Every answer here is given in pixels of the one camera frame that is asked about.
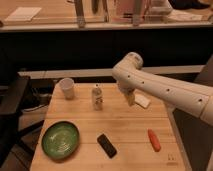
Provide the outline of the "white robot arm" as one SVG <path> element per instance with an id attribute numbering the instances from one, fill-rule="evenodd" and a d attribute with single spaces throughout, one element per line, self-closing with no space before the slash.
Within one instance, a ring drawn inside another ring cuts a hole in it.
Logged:
<path id="1" fill-rule="evenodd" d="M 127 53 L 112 69 L 112 76 L 129 105 L 138 89 L 164 100 L 213 126 L 213 87 L 150 74 L 141 70 L 142 57 Z"/>

